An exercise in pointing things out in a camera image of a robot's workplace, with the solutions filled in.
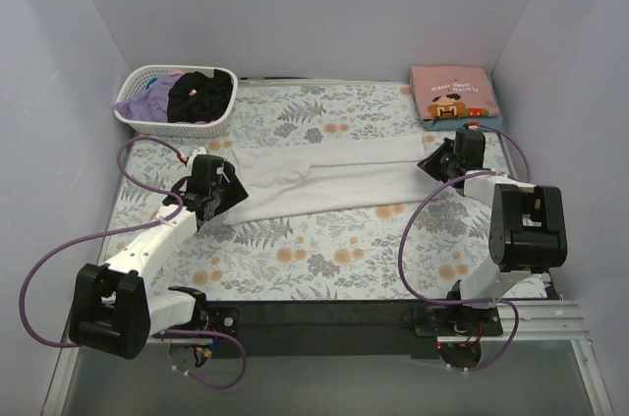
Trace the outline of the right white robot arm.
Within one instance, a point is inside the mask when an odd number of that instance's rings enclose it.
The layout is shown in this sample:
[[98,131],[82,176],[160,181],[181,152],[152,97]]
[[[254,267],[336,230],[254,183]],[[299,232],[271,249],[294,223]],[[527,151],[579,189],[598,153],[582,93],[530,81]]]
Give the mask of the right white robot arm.
[[486,138],[474,126],[456,131],[418,167],[464,197],[490,208],[488,257],[447,295],[446,326],[467,334],[481,321],[479,309],[497,305],[512,288],[566,261],[568,241],[557,187],[514,180],[484,168]]

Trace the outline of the white t shirt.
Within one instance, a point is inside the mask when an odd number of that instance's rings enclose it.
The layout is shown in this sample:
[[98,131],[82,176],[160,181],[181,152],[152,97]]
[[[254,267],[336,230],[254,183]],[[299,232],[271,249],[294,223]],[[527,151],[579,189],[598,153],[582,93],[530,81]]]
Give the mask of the white t shirt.
[[224,222],[418,202],[437,185],[418,167],[425,156],[420,135],[233,148],[229,160],[249,196]]

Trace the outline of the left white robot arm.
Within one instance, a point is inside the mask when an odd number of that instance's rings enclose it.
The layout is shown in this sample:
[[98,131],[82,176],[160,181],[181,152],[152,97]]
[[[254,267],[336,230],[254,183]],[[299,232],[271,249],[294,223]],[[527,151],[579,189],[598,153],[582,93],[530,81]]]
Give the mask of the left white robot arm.
[[176,287],[152,298],[146,293],[146,285],[179,246],[248,197],[228,160],[199,151],[189,164],[191,174],[173,186],[174,197],[163,200],[156,225],[104,264],[87,264],[78,272],[70,314],[72,342],[133,359],[150,336],[171,327],[189,337],[207,330],[202,292]]

